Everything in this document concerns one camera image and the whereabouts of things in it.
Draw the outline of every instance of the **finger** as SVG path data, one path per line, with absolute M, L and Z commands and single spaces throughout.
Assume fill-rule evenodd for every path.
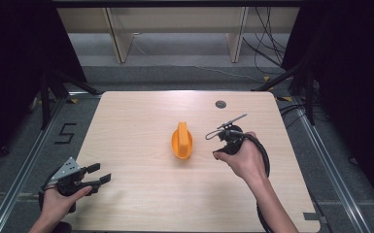
M 74 193 L 74 195 L 70 196 L 70 198 L 74 199 L 74 201 L 78 201 L 79 199 L 85 197 L 91 190 L 92 186 L 86 186 Z
M 228 158 L 228 154 L 224 153 L 224 152 L 219 152 L 219 151 L 216 151 L 216 152 L 213 152 L 213 155 L 214 155 L 214 158 L 216 160 L 221 160 L 221 161 L 224 161 L 224 162 L 227 162 L 227 158 Z
M 50 190 L 50 189 L 57 190 L 57 186 L 54 185 L 54 184 L 48 185 L 48 186 L 45 187 L 45 190 L 44 190 L 44 191 L 47 191 L 47 190 Z
M 247 132 L 247 133 L 245 133 L 245 134 L 249 134 L 249 135 L 251 135 L 251 136 L 253 136 L 253 137 L 256 137 L 256 134 L 255 134 L 253 131 Z

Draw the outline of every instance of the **metal frame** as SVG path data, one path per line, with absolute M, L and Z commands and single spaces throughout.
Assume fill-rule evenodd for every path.
M 292 99 L 294 100 L 295 104 L 302 104 L 302 101 L 299 99 L 299 97 L 294 96 Z M 307 134 L 311 142 L 313 143 L 314 148 L 317 151 L 320 161 L 324 169 L 326 170 L 326 173 L 328 174 L 328 177 L 331 180 L 332 185 L 334 186 L 335 192 L 340 198 L 340 201 L 344 206 L 344 209 L 348 217 L 350 218 L 354 229 L 356 230 L 356 232 L 372 232 L 368 222 L 366 222 L 366 220 L 364 219 L 362 211 L 359 208 L 353 194 L 347 188 L 344 180 L 338 172 L 337 167 L 335 166 L 335 163 L 332 161 L 328 150 L 326 150 L 326 147 L 323 144 L 323 140 L 321 139 L 316 127 L 309 123 L 303 110 L 298 109 L 297 111 L 299 117 L 301 118 L 301 122 L 305 130 L 307 131 Z
M 49 121 L 47 127 L 38 135 L 35 144 L 33 145 L 31 151 L 29 152 L 28 156 L 26 157 L 25 161 L 23 162 L 22 167 L 20 168 L 19 172 L 17 173 L 17 177 L 15 178 L 14 182 L 12 183 L 9 191 L 6 193 L 4 200 L 0 205 L 0 232 L 2 231 L 5 223 L 17 202 L 17 197 L 20 194 L 23 186 L 25 185 L 29 174 L 34 167 L 36 160 L 38 159 L 38 154 L 41 152 L 45 141 L 47 140 L 49 134 L 51 133 L 53 123 L 56 120 L 57 115 L 59 114 L 60 110 L 62 109 L 63 105 L 65 104 L 65 99 L 58 99 L 53 107 L 52 115 L 53 117 Z

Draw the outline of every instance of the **table surface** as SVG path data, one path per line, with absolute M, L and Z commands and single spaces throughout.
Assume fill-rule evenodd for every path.
M 217 101 L 224 101 L 220 109 Z M 305 182 L 273 95 L 239 91 L 106 92 L 78 156 L 81 166 L 101 163 L 85 176 L 112 173 L 99 193 L 80 200 L 64 220 L 74 230 L 263 231 L 256 200 L 212 151 L 224 146 L 205 135 L 243 113 L 236 125 L 254 131 L 267 150 L 270 181 L 300 232 L 317 232 Z M 177 158 L 171 138 L 185 121 L 193 138 L 188 160 Z

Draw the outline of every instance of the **wrist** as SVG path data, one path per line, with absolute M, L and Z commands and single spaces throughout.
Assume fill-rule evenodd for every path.
M 51 222 L 47 218 L 39 216 L 38 220 L 36 220 L 29 233 L 51 233 L 56 225 L 57 222 Z
M 248 187 L 253 191 L 264 190 L 266 187 L 271 185 L 271 182 L 266 177 L 266 175 L 250 176 L 245 178 L 244 181 L 248 185 Z

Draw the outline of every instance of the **orange object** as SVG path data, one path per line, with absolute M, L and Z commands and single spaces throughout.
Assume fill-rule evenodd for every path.
M 192 136 L 186 122 L 178 122 L 178 129 L 172 135 L 172 150 L 181 159 L 187 159 L 192 152 Z

